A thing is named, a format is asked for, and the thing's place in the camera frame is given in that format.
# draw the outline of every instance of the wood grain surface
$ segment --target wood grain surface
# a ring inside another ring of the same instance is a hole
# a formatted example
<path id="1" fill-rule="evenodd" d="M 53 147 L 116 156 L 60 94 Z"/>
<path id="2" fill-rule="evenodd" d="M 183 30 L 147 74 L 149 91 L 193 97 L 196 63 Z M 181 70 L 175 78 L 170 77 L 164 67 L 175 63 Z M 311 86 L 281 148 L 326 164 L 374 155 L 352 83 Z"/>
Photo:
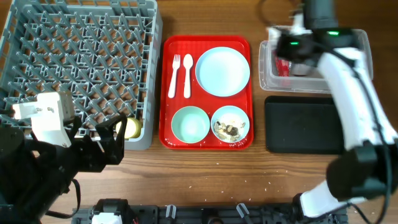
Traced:
<path id="1" fill-rule="evenodd" d="M 2 25 L 10 2 L 0 1 Z M 82 204 L 94 205 L 101 198 L 126 198 L 136 205 L 235 205 L 239 202 L 259 205 L 290 202 L 295 194 L 320 183 L 325 178 L 328 163 L 335 156 L 266 151 L 266 97 L 309 94 L 271 92 L 260 88 L 259 44 L 267 40 L 267 32 L 256 15 L 257 0 L 159 0 L 158 5 L 164 23 L 163 41 L 176 34 L 241 35 L 248 40 L 252 57 L 254 142 L 242 152 L 171 151 L 161 145 L 156 124 L 150 149 L 126 151 L 121 165 L 108 166 L 100 174 L 77 175 Z M 397 129 L 398 1 L 336 0 L 335 5 L 340 26 L 363 29 L 368 33 L 373 56 L 373 83 L 389 120 Z M 287 0 L 267 0 L 262 9 L 275 24 L 291 23 L 289 11 L 293 7 Z M 397 199 L 397 195 L 393 196 L 384 223 L 397 222 Z M 381 202 L 381 199 L 366 202 L 361 208 L 375 220 Z M 75 207 L 75 190 L 71 187 L 70 193 L 59 197 L 52 210 L 70 213 Z M 349 218 L 350 223 L 363 223 L 353 210 L 349 210 Z M 70 220 L 43 217 L 42 222 L 66 224 Z"/>

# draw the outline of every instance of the white plastic fork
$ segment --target white plastic fork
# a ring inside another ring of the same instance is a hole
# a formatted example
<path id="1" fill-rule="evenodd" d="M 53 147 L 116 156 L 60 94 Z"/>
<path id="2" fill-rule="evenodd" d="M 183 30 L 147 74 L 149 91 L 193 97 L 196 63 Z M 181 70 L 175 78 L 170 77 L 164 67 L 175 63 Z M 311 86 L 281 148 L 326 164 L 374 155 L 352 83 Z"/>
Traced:
<path id="1" fill-rule="evenodd" d="M 169 86 L 169 98 L 174 98 L 175 96 L 175 84 L 177 81 L 177 70 L 180 68 L 181 64 L 181 59 L 180 55 L 174 55 L 173 59 L 173 75 L 172 75 L 172 81 L 170 82 Z"/>

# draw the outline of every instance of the red tray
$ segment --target red tray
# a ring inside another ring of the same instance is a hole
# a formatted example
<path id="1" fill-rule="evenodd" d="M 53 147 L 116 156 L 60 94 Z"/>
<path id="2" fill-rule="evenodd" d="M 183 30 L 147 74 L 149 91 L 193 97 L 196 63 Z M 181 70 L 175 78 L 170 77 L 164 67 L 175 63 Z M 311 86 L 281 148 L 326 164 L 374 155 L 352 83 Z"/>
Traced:
<path id="1" fill-rule="evenodd" d="M 253 142 L 251 78 L 242 91 L 230 97 L 213 96 L 207 93 L 196 80 L 195 67 L 199 57 L 207 50 L 214 47 L 230 47 L 235 49 L 246 58 L 250 65 L 250 46 L 248 42 L 240 36 L 176 35 L 169 38 L 164 43 L 159 138 L 162 144 L 170 149 L 243 150 L 249 147 Z M 181 55 L 181 66 L 177 72 L 175 97 L 170 99 L 167 97 L 167 92 L 172 78 L 172 62 L 175 54 Z M 183 97 L 185 69 L 182 65 L 182 60 L 186 54 L 191 54 L 193 57 L 193 67 L 190 70 L 192 95 L 189 99 Z M 209 130 L 209 133 L 202 141 L 195 144 L 181 142 L 173 135 L 171 121 L 173 115 L 179 109 L 185 106 L 197 106 L 203 109 L 208 114 L 209 119 L 211 119 L 213 113 L 218 108 L 226 105 L 233 105 L 241 108 L 249 117 L 249 133 L 242 141 L 236 143 L 220 141 L 213 134 L 212 130 Z"/>

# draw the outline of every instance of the plastic dish rack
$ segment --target plastic dish rack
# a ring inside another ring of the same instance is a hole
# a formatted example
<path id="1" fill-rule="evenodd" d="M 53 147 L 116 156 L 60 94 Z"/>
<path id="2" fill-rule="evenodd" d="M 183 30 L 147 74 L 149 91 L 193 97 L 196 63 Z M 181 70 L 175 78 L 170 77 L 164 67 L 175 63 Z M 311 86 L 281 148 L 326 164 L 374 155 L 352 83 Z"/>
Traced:
<path id="1" fill-rule="evenodd" d="M 152 143 L 155 76 L 162 19 L 155 0 L 13 0 L 0 41 L 0 108 L 35 101 L 45 91 L 73 94 L 83 123 L 77 137 L 126 114 L 142 122 L 126 149 Z M 30 120 L 0 115 L 2 125 Z"/>

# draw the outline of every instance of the white plate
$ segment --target white plate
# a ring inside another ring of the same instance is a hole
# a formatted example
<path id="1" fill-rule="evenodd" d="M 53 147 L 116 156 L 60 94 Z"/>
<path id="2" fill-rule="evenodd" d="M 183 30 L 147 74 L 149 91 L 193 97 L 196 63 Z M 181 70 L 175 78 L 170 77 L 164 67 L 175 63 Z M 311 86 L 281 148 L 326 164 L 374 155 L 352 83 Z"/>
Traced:
<path id="1" fill-rule="evenodd" d="M 200 56 L 196 65 L 199 85 L 215 96 L 233 96 L 248 84 L 250 67 L 235 49 L 216 47 Z"/>

